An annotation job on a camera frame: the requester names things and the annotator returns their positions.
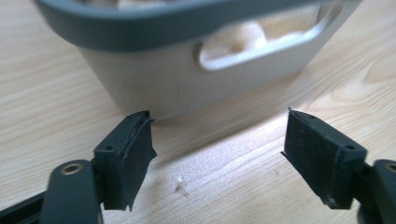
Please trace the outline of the grey plastic basket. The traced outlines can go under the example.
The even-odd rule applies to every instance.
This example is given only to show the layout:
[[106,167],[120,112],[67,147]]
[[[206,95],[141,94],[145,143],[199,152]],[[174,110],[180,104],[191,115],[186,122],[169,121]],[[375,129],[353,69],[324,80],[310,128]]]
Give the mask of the grey plastic basket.
[[[78,48],[118,108],[168,119],[301,72],[361,0],[188,0],[118,10],[35,0],[50,28]],[[246,21],[310,5],[332,7],[300,38],[201,62],[204,42]]]

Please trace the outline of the cream cloth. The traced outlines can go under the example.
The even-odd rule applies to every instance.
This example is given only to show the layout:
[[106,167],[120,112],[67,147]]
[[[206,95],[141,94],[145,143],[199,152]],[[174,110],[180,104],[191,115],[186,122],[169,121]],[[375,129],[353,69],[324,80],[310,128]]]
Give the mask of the cream cloth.
[[[188,0],[76,0],[89,7],[110,7],[118,10],[165,7]],[[286,10],[259,20],[246,21],[223,28],[203,44],[199,59],[214,62],[243,52],[264,49],[291,41],[313,29],[330,11],[328,4],[310,5]]]

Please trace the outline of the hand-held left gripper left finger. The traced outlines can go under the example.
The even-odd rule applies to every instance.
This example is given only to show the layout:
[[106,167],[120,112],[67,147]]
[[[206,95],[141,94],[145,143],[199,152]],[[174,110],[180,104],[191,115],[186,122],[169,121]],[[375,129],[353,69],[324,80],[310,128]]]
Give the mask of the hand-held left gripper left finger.
[[106,210],[132,209],[150,162],[157,156],[148,111],[127,116],[94,149],[96,170],[104,180]]

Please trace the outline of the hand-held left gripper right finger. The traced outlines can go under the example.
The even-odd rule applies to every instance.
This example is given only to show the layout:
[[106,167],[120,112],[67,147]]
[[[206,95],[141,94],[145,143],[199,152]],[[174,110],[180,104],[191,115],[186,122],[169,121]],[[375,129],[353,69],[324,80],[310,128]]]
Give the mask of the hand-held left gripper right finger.
[[367,150],[325,121],[290,110],[283,155],[331,209],[348,209]]

